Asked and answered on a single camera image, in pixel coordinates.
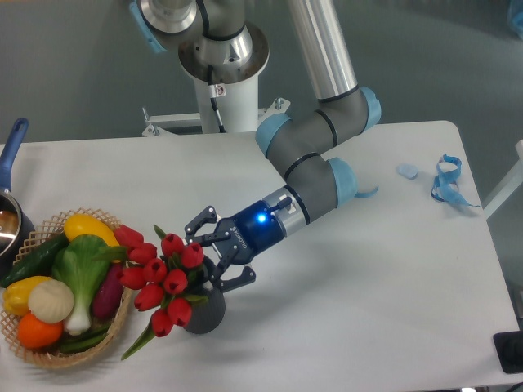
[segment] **artificial tulip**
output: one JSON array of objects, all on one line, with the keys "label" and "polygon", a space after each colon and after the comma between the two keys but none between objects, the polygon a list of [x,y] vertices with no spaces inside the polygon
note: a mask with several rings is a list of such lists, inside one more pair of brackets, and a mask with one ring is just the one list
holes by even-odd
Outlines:
[{"label": "artificial tulip", "polygon": [[175,234],[167,234],[162,240],[162,253],[166,257],[171,257],[173,253],[181,254],[183,247],[183,241]]},{"label": "artificial tulip", "polygon": [[144,278],[142,267],[125,268],[116,275],[120,283],[131,290],[140,290],[145,287],[147,281]]},{"label": "artificial tulip", "polygon": [[203,249],[199,243],[190,243],[181,253],[181,263],[186,268],[194,268],[203,262]]},{"label": "artificial tulip", "polygon": [[153,309],[162,303],[164,291],[157,283],[149,283],[134,299],[134,307],[140,312]]},{"label": "artificial tulip", "polygon": [[172,295],[180,294],[187,288],[187,276],[181,269],[170,271],[163,281],[163,288]]},{"label": "artificial tulip", "polygon": [[160,283],[167,276],[167,266],[161,259],[151,259],[144,267],[144,278],[147,282]]},{"label": "artificial tulip", "polygon": [[147,261],[156,258],[157,255],[156,246],[152,243],[142,243],[140,246],[130,248],[127,251],[129,260],[142,265],[147,264]]},{"label": "artificial tulip", "polygon": [[167,307],[171,322],[179,327],[186,326],[193,314],[190,303],[183,298],[175,298]]},{"label": "artificial tulip", "polygon": [[134,248],[144,243],[144,236],[126,225],[121,225],[115,229],[113,234],[118,243],[123,247]]},{"label": "artificial tulip", "polygon": [[153,332],[157,337],[168,335],[174,326],[165,309],[156,310],[153,315],[150,316],[150,322]]}]

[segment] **tulip bouquet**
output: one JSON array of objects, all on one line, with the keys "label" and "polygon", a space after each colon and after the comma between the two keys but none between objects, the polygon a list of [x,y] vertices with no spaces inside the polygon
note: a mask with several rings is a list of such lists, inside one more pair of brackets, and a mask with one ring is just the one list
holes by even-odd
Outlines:
[{"label": "tulip bouquet", "polygon": [[194,294],[203,277],[203,249],[199,243],[185,245],[175,234],[166,234],[158,226],[154,231],[161,239],[161,252],[146,243],[142,234],[125,225],[114,231],[129,260],[118,279],[132,290],[140,290],[134,306],[138,311],[152,310],[149,324],[135,343],[123,354],[126,359],[154,337],[169,334],[173,326],[186,327],[193,306],[204,304],[208,298]]}]

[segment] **orange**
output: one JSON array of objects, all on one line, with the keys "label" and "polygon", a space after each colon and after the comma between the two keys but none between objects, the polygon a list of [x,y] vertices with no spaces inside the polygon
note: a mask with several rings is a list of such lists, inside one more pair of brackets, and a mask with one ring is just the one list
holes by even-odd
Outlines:
[{"label": "orange", "polygon": [[64,324],[47,324],[38,320],[34,314],[27,313],[18,323],[18,341],[26,349],[41,349],[52,345],[62,336]]}]

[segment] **yellow bell pepper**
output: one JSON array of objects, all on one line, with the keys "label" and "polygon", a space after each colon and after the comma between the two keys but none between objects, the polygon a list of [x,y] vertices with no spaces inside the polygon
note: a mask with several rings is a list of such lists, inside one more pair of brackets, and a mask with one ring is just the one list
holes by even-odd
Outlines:
[{"label": "yellow bell pepper", "polygon": [[51,280],[51,278],[48,276],[32,276],[31,278],[22,279],[10,284],[2,295],[3,309],[7,313],[16,316],[24,316],[29,313],[29,307],[27,306],[29,294],[37,285],[47,280]]},{"label": "yellow bell pepper", "polygon": [[97,220],[94,216],[87,214],[74,214],[70,216],[64,223],[64,233],[70,242],[79,235],[90,234],[100,237],[110,247],[117,247],[119,245],[113,234],[113,230],[111,230],[108,225],[101,220]]}]

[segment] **light blue joint cap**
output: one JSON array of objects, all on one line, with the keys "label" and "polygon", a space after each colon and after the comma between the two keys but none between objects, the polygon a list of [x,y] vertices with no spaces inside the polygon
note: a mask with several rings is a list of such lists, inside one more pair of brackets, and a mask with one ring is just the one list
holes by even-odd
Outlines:
[{"label": "light blue joint cap", "polygon": [[512,17],[512,28],[521,39],[523,39],[523,11],[518,12]]},{"label": "light blue joint cap", "polygon": [[138,24],[138,27],[140,28],[141,33],[145,37],[145,40],[149,44],[153,53],[155,55],[158,55],[159,53],[162,53],[163,51],[167,51],[160,44],[160,42],[158,42],[158,39],[156,39],[156,37],[150,32],[149,26],[144,21],[144,18],[141,16],[140,10],[138,9],[138,4],[136,4],[136,2],[132,2],[131,4],[129,4],[129,10],[131,11],[131,14],[134,17],[134,20]]},{"label": "light blue joint cap", "polygon": [[267,117],[256,130],[256,142],[260,150],[267,157],[269,145],[279,129],[291,118],[285,113],[277,113]]},{"label": "light blue joint cap", "polygon": [[347,162],[340,158],[328,159],[336,182],[337,206],[348,202],[358,193],[358,179]]},{"label": "light blue joint cap", "polygon": [[367,125],[363,132],[367,131],[369,128],[375,126],[379,119],[382,117],[382,106],[379,103],[376,94],[368,87],[360,87],[361,92],[367,99],[367,106],[369,107],[369,114],[367,117]]}]

